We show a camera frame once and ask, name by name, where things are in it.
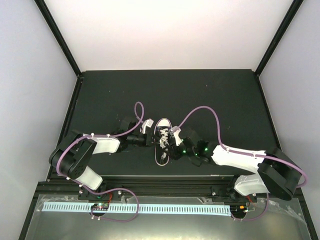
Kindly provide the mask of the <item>white shoelace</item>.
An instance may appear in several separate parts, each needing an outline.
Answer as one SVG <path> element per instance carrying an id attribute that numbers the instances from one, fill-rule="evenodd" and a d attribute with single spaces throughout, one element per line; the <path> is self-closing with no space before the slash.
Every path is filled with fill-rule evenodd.
<path id="1" fill-rule="evenodd" d="M 161 148 L 161 159 L 164 160 L 167 157 L 167 151 L 168 151 L 168 139 L 169 139 L 169 129 L 159 127 L 158 128 L 158 133 L 159 133 L 159 146 Z"/>

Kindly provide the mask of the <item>black sneaker white sole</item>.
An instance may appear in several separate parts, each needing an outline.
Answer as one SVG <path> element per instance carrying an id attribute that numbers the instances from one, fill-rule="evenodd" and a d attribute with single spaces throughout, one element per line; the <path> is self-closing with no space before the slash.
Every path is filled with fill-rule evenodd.
<path id="1" fill-rule="evenodd" d="M 158 166 L 165 166 L 169 163 L 169 131 L 172 124 L 169 119 L 161 118 L 154 127 L 153 134 L 156 138 L 155 144 L 155 162 Z"/>

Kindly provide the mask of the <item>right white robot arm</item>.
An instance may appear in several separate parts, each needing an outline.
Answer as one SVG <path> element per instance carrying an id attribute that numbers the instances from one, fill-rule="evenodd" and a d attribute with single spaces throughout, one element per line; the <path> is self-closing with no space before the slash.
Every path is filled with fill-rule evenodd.
<path id="1" fill-rule="evenodd" d="M 197 167 L 228 166 L 249 172 L 235 174 L 227 189 L 234 202 L 253 194 L 271 194 L 290 201 L 298 188 L 302 170 L 282 150 L 245 150 L 205 141 L 192 129 L 182 131 L 174 126 L 169 131 L 168 154 L 173 160 L 187 157 Z"/>

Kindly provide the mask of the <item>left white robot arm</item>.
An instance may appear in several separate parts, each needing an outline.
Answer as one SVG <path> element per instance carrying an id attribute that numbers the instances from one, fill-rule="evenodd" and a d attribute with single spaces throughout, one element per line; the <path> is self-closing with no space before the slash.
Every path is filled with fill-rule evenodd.
<path id="1" fill-rule="evenodd" d="M 108 188 L 102 184 L 103 178 L 89 167 L 92 155 L 120 153 L 128 145 L 152 146 L 155 142 L 153 123 L 150 118 L 141 124 L 134 118 L 125 118 L 114 132 L 116 137 L 73 130 L 57 145 L 48 162 L 61 176 L 87 186 L 89 193 L 101 200 L 107 195 Z"/>

